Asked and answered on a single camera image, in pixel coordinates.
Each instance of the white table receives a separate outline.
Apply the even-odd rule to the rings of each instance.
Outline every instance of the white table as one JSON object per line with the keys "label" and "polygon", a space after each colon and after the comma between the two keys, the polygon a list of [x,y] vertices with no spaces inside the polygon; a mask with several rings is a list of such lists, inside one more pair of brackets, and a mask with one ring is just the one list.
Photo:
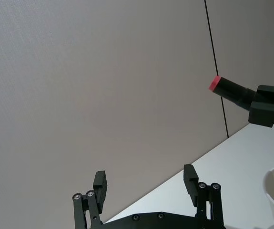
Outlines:
{"label": "white table", "polygon": [[[199,181],[208,185],[213,182],[221,184],[223,218],[228,229],[274,228],[268,199],[262,188],[265,173],[274,167],[274,128],[249,124],[193,165]],[[170,192],[172,198],[166,198]],[[110,221],[134,213],[158,211],[195,215],[196,208],[183,183],[183,171]]]}

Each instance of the screw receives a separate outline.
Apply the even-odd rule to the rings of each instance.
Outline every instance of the screw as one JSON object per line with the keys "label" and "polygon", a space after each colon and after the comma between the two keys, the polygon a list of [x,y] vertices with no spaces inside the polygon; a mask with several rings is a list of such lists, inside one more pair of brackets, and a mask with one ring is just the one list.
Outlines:
{"label": "screw", "polygon": [[157,215],[157,217],[158,217],[159,219],[163,219],[163,218],[164,218],[164,214],[163,214],[163,213],[159,213],[159,214]]}
{"label": "screw", "polygon": [[94,192],[90,191],[87,193],[87,196],[92,197],[94,195]]}
{"label": "screw", "polygon": [[218,184],[213,184],[214,189],[220,189],[220,186]]}
{"label": "screw", "polygon": [[132,216],[133,221],[138,221],[140,219],[139,215],[133,215]]}
{"label": "screw", "polygon": [[76,195],[74,195],[73,198],[74,198],[74,199],[79,199],[79,198],[81,198],[81,195],[80,195],[80,194],[76,194]]}
{"label": "screw", "polygon": [[200,187],[200,188],[205,188],[206,185],[205,185],[205,183],[199,183],[199,187]]}

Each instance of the gray wall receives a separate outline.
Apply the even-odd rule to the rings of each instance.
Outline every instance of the gray wall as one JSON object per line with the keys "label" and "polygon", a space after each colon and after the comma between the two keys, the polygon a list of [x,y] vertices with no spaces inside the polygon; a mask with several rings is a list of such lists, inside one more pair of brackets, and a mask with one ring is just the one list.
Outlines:
{"label": "gray wall", "polygon": [[[274,84],[271,5],[208,4],[221,76]],[[106,220],[222,142],[215,72],[202,1],[0,0],[0,228],[73,228],[102,169]]]}

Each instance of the black cylinder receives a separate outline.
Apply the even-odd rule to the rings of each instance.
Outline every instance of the black cylinder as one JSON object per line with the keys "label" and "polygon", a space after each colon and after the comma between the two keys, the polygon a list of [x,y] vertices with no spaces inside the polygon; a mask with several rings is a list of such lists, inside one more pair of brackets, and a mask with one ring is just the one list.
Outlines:
{"label": "black cylinder", "polygon": [[210,89],[214,93],[248,111],[256,94],[255,91],[242,87],[220,76],[216,76],[210,86]]}

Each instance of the red cap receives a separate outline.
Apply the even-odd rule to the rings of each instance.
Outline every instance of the red cap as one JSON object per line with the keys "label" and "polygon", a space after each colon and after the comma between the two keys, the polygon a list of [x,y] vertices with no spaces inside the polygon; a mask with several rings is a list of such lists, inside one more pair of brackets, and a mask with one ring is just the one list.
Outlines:
{"label": "red cap", "polygon": [[218,76],[218,75],[215,76],[215,78],[214,78],[214,80],[212,81],[212,83],[211,83],[209,89],[210,89],[211,91],[214,91],[215,88],[217,87],[217,85],[218,85],[218,83],[219,83],[220,80],[221,80],[221,77],[220,77],[220,76]]}

